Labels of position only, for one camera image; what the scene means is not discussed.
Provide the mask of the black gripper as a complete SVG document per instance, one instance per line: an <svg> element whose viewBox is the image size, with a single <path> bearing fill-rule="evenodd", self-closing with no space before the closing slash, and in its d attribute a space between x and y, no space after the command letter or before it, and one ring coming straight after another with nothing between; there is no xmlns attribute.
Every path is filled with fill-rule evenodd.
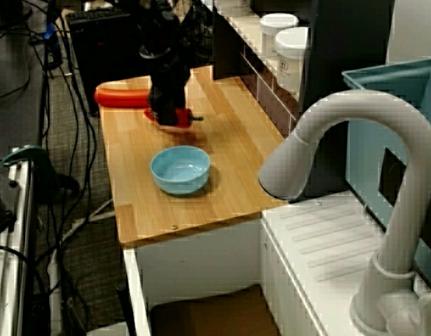
<svg viewBox="0 0 431 336"><path fill-rule="evenodd" d="M180 47L151 51L143 45L139 54L152 83L148 103L155 109L157 122L162 126L177 126L176 108L185 107L185 85L190 77L183 51Z"/></svg>

